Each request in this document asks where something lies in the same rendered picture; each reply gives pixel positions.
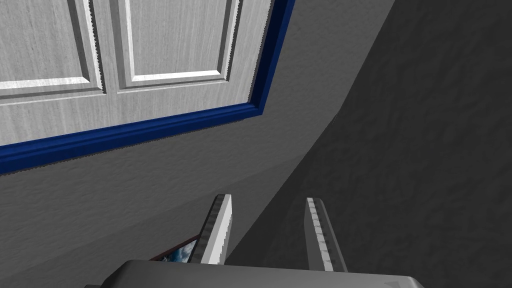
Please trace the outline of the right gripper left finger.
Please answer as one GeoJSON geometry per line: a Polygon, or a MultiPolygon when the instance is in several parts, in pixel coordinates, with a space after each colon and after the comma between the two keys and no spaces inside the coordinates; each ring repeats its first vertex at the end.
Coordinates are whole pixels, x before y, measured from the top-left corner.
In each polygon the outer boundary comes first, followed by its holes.
{"type": "Polygon", "coordinates": [[[232,195],[217,194],[201,227],[188,262],[225,264],[233,222],[232,195]]]}

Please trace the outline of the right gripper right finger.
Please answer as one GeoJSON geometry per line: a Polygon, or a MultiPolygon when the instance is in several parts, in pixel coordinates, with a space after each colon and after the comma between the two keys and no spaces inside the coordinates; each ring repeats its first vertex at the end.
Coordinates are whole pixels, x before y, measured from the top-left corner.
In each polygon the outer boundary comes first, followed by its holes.
{"type": "Polygon", "coordinates": [[[320,198],[306,198],[303,227],[308,269],[347,272],[333,226],[320,198]]]}

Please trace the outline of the grey panelled door leaf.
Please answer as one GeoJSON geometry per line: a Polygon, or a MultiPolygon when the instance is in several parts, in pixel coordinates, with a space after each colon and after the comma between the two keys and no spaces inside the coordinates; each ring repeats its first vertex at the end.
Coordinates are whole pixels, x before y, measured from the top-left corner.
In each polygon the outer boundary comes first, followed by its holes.
{"type": "Polygon", "coordinates": [[[276,0],[0,0],[0,146],[247,103],[276,0]]]}

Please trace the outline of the framed picture with blue sky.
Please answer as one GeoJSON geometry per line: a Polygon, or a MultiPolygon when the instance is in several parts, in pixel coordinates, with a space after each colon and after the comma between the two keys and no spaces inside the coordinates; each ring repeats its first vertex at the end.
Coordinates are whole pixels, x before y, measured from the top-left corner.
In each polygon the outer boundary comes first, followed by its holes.
{"type": "Polygon", "coordinates": [[[187,263],[193,248],[196,245],[199,235],[196,235],[187,241],[151,258],[151,261],[158,262],[179,262],[187,263]]]}

